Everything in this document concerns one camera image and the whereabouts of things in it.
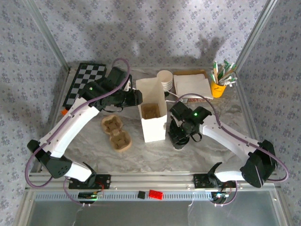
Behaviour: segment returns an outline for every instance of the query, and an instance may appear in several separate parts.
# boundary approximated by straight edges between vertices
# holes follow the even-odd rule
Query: stack of paper cups
[[[173,87],[173,77],[174,76],[170,71],[163,70],[158,72],[157,78],[162,83],[164,92],[171,90]]]

